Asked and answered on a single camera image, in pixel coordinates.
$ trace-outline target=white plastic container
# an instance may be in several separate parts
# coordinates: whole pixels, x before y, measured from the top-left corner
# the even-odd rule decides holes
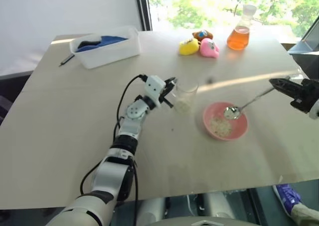
[[[127,40],[114,44],[105,45],[96,49],[76,52],[79,44],[84,41],[99,41],[101,36],[120,36]],[[92,69],[114,61],[139,55],[141,52],[139,33],[133,26],[122,26],[108,29],[98,34],[86,35],[70,42],[70,50],[77,57],[85,68]]]

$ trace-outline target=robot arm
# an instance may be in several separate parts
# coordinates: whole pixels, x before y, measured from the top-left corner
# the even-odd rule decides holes
[[[309,113],[312,119],[319,118],[319,82],[309,79],[303,79],[301,85],[287,79],[270,79],[269,82],[276,90],[294,99],[291,106]]]
[[[47,226],[108,226],[117,202],[126,200],[134,177],[134,155],[146,115],[165,102],[176,79],[144,76],[145,95],[128,106],[119,132],[93,179],[91,192],[79,196]]]

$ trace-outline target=sneaker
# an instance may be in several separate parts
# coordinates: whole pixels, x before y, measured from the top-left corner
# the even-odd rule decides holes
[[[273,185],[274,192],[286,214],[291,217],[293,207],[301,203],[300,195],[290,185]]]

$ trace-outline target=spoon head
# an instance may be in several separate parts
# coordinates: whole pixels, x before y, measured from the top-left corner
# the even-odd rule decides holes
[[[228,120],[237,120],[240,115],[241,112],[238,106],[227,107],[224,110],[224,117]]]

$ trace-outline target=wooden table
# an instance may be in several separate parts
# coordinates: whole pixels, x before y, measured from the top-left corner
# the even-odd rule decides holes
[[[251,33],[243,52],[227,48],[228,34],[214,31],[220,57],[212,59],[178,55],[178,43],[191,37],[189,32],[141,32],[139,56],[92,70],[76,58],[58,67],[69,54],[68,40],[62,39],[77,37],[58,36],[0,127],[0,209],[73,201],[82,177],[112,143],[125,85],[140,73],[193,76],[200,85],[191,114],[163,105],[147,117],[136,153],[140,199],[319,178],[319,121],[292,108],[279,92],[247,107],[249,130],[241,139],[216,141],[203,130],[202,112],[210,103],[243,105],[270,86],[269,78],[298,72],[262,28]],[[216,83],[207,85],[210,78]],[[142,82],[132,84],[123,106],[143,89]]]

